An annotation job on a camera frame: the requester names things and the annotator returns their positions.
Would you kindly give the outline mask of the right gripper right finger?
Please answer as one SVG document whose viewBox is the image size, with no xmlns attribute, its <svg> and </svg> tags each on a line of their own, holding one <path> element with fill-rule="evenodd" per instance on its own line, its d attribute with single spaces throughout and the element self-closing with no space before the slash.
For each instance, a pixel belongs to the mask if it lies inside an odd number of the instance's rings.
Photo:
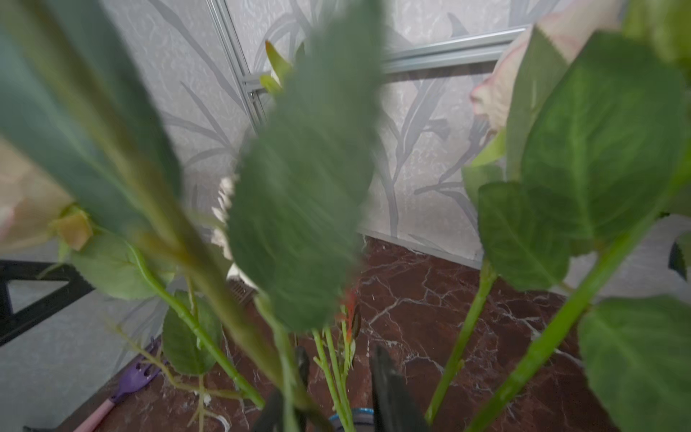
<svg viewBox="0 0 691 432">
<path fill-rule="evenodd" d="M 383 346 L 370 359 L 375 431 L 428 431 L 429 426 Z"/>
</svg>

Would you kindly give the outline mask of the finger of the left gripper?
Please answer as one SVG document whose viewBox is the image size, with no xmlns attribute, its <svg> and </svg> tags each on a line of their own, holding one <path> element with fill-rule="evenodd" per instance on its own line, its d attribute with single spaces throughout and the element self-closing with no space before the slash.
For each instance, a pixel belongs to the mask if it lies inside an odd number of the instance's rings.
<svg viewBox="0 0 691 432">
<path fill-rule="evenodd" d="M 67 264 L 1 262 L 1 344 L 19 338 L 94 288 Z"/>
</svg>

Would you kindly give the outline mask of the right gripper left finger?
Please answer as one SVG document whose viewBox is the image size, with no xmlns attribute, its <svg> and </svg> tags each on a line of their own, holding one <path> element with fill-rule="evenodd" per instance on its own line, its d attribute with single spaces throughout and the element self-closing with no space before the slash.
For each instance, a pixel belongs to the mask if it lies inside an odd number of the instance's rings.
<svg viewBox="0 0 691 432">
<path fill-rule="evenodd" d="M 296 347 L 295 355 L 299 376 L 305 387 L 308 387 L 311 360 L 304 347 Z M 284 396 L 279 390 L 273 390 L 259 418 L 252 425 L 251 432 L 284 432 Z"/>
</svg>

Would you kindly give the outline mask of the purple glass vase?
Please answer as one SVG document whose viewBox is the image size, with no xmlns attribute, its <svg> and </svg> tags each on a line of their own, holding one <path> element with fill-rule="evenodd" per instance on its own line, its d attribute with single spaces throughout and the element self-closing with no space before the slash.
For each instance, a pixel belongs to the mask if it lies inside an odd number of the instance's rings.
<svg viewBox="0 0 691 432">
<path fill-rule="evenodd" d="M 352 409 L 351 414 L 352 420 L 354 422 L 354 430 L 356 432 L 374 432 L 374 410 L 370 408 L 357 408 Z M 334 414 L 329 418 L 331 426 L 335 432 L 345 432 L 346 428 L 338 417 L 338 414 Z"/>
</svg>

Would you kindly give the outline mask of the large cream pink rose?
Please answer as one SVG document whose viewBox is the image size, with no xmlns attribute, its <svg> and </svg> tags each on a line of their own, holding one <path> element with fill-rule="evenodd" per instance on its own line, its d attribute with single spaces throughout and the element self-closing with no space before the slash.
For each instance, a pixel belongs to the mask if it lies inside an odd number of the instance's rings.
<svg viewBox="0 0 691 432">
<path fill-rule="evenodd" d="M 158 296 L 169 309 L 163 352 L 178 374 L 205 375 L 214 365 L 239 387 L 236 399 L 264 406 L 258 391 L 221 353 L 221 324 L 192 290 L 168 293 L 176 265 L 146 257 L 123 237 L 94 223 L 75 200 L 12 146 L 1 144 L 1 250 L 4 253 L 59 241 L 59 261 L 70 261 L 93 288 L 113 298 Z"/>
</svg>

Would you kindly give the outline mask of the pale pink peony stem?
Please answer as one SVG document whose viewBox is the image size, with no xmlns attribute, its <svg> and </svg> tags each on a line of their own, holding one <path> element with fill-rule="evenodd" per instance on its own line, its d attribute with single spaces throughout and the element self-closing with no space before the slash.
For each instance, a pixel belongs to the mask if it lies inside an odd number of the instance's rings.
<svg viewBox="0 0 691 432">
<path fill-rule="evenodd" d="M 241 158 L 226 232 L 276 337 L 284 428 L 298 393 L 290 334 L 334 320 L 359 263 L 383 84 L 381 1 L 352 1 L 313 32 Z"/>
</svg>

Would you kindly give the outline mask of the small white rose stem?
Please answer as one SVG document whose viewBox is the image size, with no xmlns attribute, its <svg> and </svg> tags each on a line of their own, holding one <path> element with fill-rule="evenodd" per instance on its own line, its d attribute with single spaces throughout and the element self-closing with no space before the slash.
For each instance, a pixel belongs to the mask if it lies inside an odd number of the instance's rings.
<svg viewBox="0 0 691 432">
<path fill-rule="evenodd" d="M 433 424 L 498 278 L 517 290 L 549 289 L 563 281 L 569 246 L 536 222 L 518 180 L 527 135 L 547 97 L 597 30 L 617 30 L 621 1 L 572 1 L 539 18 L 501 54 L 489 77 L 471 92 L 474 112 L 496 136 L 464 167 L 464 186 L 479 216 L 484 248 L 476 293 L 442 378 L 425 413 Z"/>
</svg>

